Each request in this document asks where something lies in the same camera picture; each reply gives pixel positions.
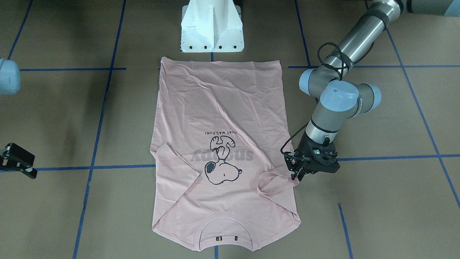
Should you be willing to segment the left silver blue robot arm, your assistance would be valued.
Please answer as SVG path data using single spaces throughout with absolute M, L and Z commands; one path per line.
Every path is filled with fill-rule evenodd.
M 320 66 L 307 69 L 299 88 L 317 98 L 311 119 L 300 131 L 302 138 L 294 151 L 283 151 L 291 179 L 301 181 L 307 174 L 335 173 L 340 168 L 334 139 L 346 119 L 378 107 L 382 94 L 370 83 L 354 84 L 344 76 L 373 48 L 377 37 L 402 14 L 459 16 L 458 0 L 373 0 L 339 44 L 327 42 L 317 50 Z

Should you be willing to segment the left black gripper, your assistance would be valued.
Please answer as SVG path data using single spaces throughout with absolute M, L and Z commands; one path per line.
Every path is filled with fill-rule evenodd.
M 311 139 L 301 139 L 294 151 L 285 151 L 284 159 L 291 172 L 291 180 L 302 181 L 305 175 L 317 172 L 335 173 L 340 169 L 338 153 L 332 142 L 325 140 L 326 146 Z

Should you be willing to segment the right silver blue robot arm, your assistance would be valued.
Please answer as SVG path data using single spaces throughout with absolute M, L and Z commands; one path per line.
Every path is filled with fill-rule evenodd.
M 15 61 L 0 59 L 0 95 L 15 95 L 21 87 L 21 75 Z

